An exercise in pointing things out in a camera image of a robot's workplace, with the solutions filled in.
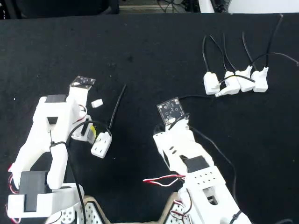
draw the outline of cable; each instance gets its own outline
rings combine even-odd
[[[220,53],[222,55],[222,59],[223,59],[223,67],[224,67],[225,71],[228,71],[228,69],[226,68],[226,65],[225,65],[225,58],[224,58],[224,54],[223,54],[223,51],[222,51],[221,47],[219,46],[219,44],[216,42],[216,40],[211,35],[210,35],[210,38],[212,39],[212,41],[214,42],[214,44],[219,49],[219,51],[220,51]]]
[[[245,48],[245,51],[247,53],[247,56],[248,56],[248,59],[249,59],[250,63],[252,64],[253,68],[255,70],[257,70],[256,65],[254,63],[252,63],[252,57],[251,57],[251,55],[249,53],[249,50],[248,50],[248,47],[247,47],[247,44],[246,44],[245,33],[244,32],[242,32],[242,41],[243,41],[243,46]]]
[[[242,211],[240,210],[240,211],[238,211],[237,213],[235,213],[234,215],[233,215],[233,218],[232,218],[232,220],[229,222],[229,224],[233,224],[234,223],[234,221],[239,217],[239,215],[242,213]]]
[[[251,81],[251,82],[255,83],[255,80],[253,80],[253,79],[251,79],[251,78],[248,78],[248,77],[246,77],[246,76],[240,76],[240,75],[231,75],[231,76],[227,76],[226,78],[220,80],[219,83],[223,83],[225,80],[227,80],[228,78],[231,78],[231,77],[241,77],[241,78],[247,79],[248,81]]]
[[[281,24],[283,18],[284,18],[284,15],[280,14],[280,18],[279,18],[279,20],[278,20],[278,22],[277,22],[274,30],[272,31],[272,34],[271,34],[271,37],[270,37],[270,40],[269,40],[269,43],[268,43],[268,47],[267,47],[266,53],[270,53],[270,48],[271,48],[273,39],[274,39],[276,33],[278,32],[278,29],[280,27],[280,24]],[[269,55],[267,55],[267,57],[266,57],[266,67],[268,67],[268,65],[269,65]]]
[[[71,167],[71,172],[73,173],[76,188],[77,188],[77,191],[78,191],[78,194],[79,194],[79,199],[80,199],[80,203],[81,203],[81,207],[82,207],[82,211],[83,211],[83,221],[84,221],[84,224],[86,224],[85,206],[84,206],[83,198],[82,198],[82,195],[81,195],[81,190],[80,190],[80,187],[79,187],[79,184],[78,184],[78,181],[77,181],[77,176],[75,174],[75,168],[74,168],[73,163],[71,161],[71,153],[70,153],[70,151],[69,151],[69,149],[66,145],[65,145],[65,148],[66,148],[66,151],[69,155],[69,164],[70,164],[70,167]]]
[[[194,131],[195,133],[197,133],[198,135],[200,135],[202,138],[208,140],[210,143],[212,143],[212,145],[216,148],[216,150],[222,155],[222,157],[228,162],[228,164],[232,167],[233,171],[234,171],[234,180],[233,180],[233,189],[232,189],[232,195],[233,198],[236,202],[236,204],[238,204],[237,202],[237,197],[236,197],[236,182],[237,182],[237,172],[235,169],[235,166],[233,165],[233,163],[225,156],[225,154],[217,147],[217,145],[213,142],[213,140],[211,140],[210,138],[208,138],[207,136],[205,136],[202,132],[200,132],[199,130],[195,129],[194,127],[190,127],[190,130]]]
[[[178,99],[186,99],[186,98],[207,98],[207,99],[213,99],[215,96],[206,96],[206,95],[185,95],[182,97],[179,97]]]
[[[119,106],[119,104],[120,104],[120,101],[121,101],[122,95],[123,95],[123,93],[124,93],[124,92],[125,92],[125,90],[126,90],[126,87],[127,87],[127,84],[124,84],[124,86],[123,86],[123,88],[122,88],[122,90],[121,90],[121,93],[120,93],[120,95],[119,95],[119,97],[118,97],[118,99],[117,99],[117,102],[116,102],[115,108],[114,108],[114,110],[113,110],[113,113],[112,113],[112,116],[111,116],[111,119],[110,119],[109,129],[111,129],[111,128],[112,128],[112,125],[113,125],[113,121],[114,121],[115,114],[116,114],[116,112],[117,112],[117,109],[118,109],[118,106]]]
[[[51,223],[47,223],[47,224],[53,224],[53,223],[55,223],[55,222],[57,222],[60,218],[61,218],[61,216],[62,216],[62,211],[60,211],[60,217],[58,218],[58,219],[56,219],[54,222],[51,222]]]
[[[260,59],[261,57],[267,56],[267,55],[281,55],[281,56],[284,56],[284,57],[290,59],[291,61],[295,62],[296,65],[299,66],[299,62],[298,62],[296,59],[294,59],[294,58],[292,58],[292,57],[290,57],[290,56],[288,56],[288,55],[286,55],[286,54],[278,53],[278,52],[265,53],[265,54],[262,54],[262,55],[256,57],[256,58],[252,61],[251,66],[252,66],[252,65],[254,64],[254,62],[256,62],[258,59]]]
[[[227,51],[226,51],[225,33],[223,33],[223,48],[224,48],[224,54],[225,54],[225,57],[226,57],[228,63],[229,63],[230,66],[233,68],[233,70],[237,71],[237,70],[235,69],[235,66],[233,66],[233,64],[231,63],[230,59],[228,58],[228,54],[227,54]]]
[[[180,116],[178,119],[176,119],[174,122],[172,122],[172,123],[170,124],[168,130],[172,129],[172,127],[173,127],[176,123],[178,123],[180,120],[182,120],[183,118],[188,119],[187,117],[189,117],[189,115],[190,115],[190,113],[185,113],[185,114],[183,114],[182,116]]]
[[[275,224],[284,224],[284,223],[293,224],[293,220],[291,220],[290,218],[286,218],[286,219],[276,222]]]
[[[109,130],[108,126],[105,125],[104,123],[102,123],[102,122],[100,122],[100,121],[96,121],[96,120],[87,120],[87,121],[84,121],[84,122],[78,124],[77,126],[75,126],[75,127],[71,130],[71,132],[69,133],[69,136],[67,137],[66,142],[65,142],[67,148],[68,148],[69,145],[70,145],[71,136],[73,135],[73,133],[74,133],[78,128],[80,128],[82,125],[89,124],[89,123],[93,123],[93,124],[97,124],[97,125],[103,126],[104,128],[106,128],[106,130],[107,130],[107,132],[109,133],[109,135],[112,136],[111,131]]]
[[[209,64],[207,63],[207,60],[206,60],[206,36],[204,36],[204,39],[202,40],[202,56],[204,58],[204,62],[206,65],[206,71],[209,72],[210,68],[209,68]]]

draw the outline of yellow component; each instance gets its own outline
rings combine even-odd
[[[93,125],[90,125],[90,130],[93,132],[94,138],[97,137],[97,131],[95,130]]]

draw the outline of circuit board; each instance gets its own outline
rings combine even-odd
[[[157,108],[165,126],[170,125],[176,119],[184,115],[184,110],[177,97],[158,104]]]

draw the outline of white block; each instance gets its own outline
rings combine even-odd
[[[237,94],[240,91],[240,84],[238,82],[238,79],[236,76],[234,76],[234,73],[231,71],[227,71],[225,73],[225,78],[229,77],[228,79],[226,79],[225,85],[226,87],[223,88],[220,92],[216,93],[215,96],[219,97],[219,96],[224,96],[224,95],[234,95]]]
[[[266,92],[268,89],[267,72],[269,68],[264,67],[262,71],[255,71],[252,73],[251,78],[255,81],[254,92]]]
[[[208,71],[204,75],[204,85],[207,95],[214,95],[220,91],[220,84],[215,73]]]
[[[252,66],[248,66],[246,68],[246,70],[236,71],[235,74],[238,75],[238,76],[244,76],[244,77],[250,78],[251,69],[252,69]],[[240,88],[241,88],[242,92],[247,92],[247,91],[253,90],[253,88],[255,87],[254,82],[251,82],[251,81],[249,81],[245,78],[237,77],[237,80],[239,82],[239,85],[240,85]]]
[[[110,147],[111,141],[112,136],[108,132],[101,132],[92,147],[92,154],[103,159]]]

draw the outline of black cloth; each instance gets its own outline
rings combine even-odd
[[[176,96],[204,94],[201,43],[213,35],[237,69],[249,64],[242,31],[253,57],[264,53],[279,16],[241,14],[155,14],[1,21],[0,27],[0,201],[8,195],[7,168],[25,143],[38,99],[68,93],[77,75],[96,78],[89,102],[93,119],[108,121],[118,94],[128,84],[112,128],[105,157],[87,143],[72,141],[79,183],[95,197],[112,222],[158,220],[172,187],[142,183],[169,174],[153,141],[162,120],[156,105]],[[299,58],[299,15],[286,14],[272,50]],[[221,56],[207,39],[207,58],[218,78]],[[261,70],[265,60],[261,59]],[[299,76],[295,64],[270,57],[269,90],[238,93],[210,100],[182,100],[190,124],[198,128],[235,164],[240,209],[256,224],[283,218],[299,222]],[[213,157],[231,190],[231,167],[206,140],[196,139]],[[35,166],[42,169],[43,163]],[[9,223],[1,205],[1,223]]]

